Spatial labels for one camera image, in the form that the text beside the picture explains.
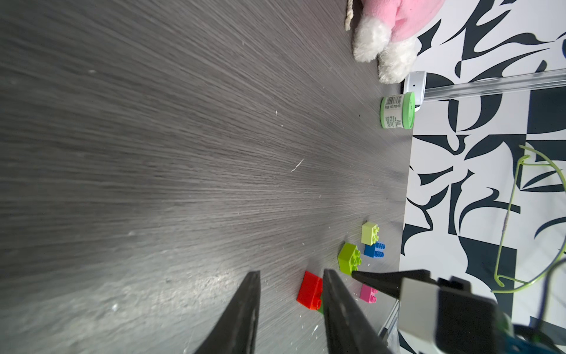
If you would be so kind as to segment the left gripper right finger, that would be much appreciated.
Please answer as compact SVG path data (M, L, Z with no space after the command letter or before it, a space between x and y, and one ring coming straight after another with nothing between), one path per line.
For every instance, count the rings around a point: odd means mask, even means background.
M333 269L324 270L323 305L329 353L391 352Z

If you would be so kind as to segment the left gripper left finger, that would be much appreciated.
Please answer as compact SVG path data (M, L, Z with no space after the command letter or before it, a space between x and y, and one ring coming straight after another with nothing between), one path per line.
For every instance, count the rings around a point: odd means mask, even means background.
M260 272L250 271L195 353L254 353L260 296Z

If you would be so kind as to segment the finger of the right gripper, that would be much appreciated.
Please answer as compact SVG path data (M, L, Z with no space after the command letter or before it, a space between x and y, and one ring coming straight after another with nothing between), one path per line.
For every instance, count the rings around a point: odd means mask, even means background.
M405 278L431 283L430 271L424 269L389 273L353 271L352 278L395 299L400 298L402 281Z

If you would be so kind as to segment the lime lego brick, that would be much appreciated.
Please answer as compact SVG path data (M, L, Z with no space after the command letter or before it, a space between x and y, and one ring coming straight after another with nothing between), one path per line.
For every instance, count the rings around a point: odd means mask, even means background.
M362 264L361 251L351 243L345 243L338 254L339 269L342 273L351 276Z

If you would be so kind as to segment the red lego brick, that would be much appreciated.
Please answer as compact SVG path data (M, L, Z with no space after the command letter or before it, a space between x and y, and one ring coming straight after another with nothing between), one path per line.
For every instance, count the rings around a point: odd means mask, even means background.
M317 311L321 305L323 279L309 271L305 271L296 301L311 311Z

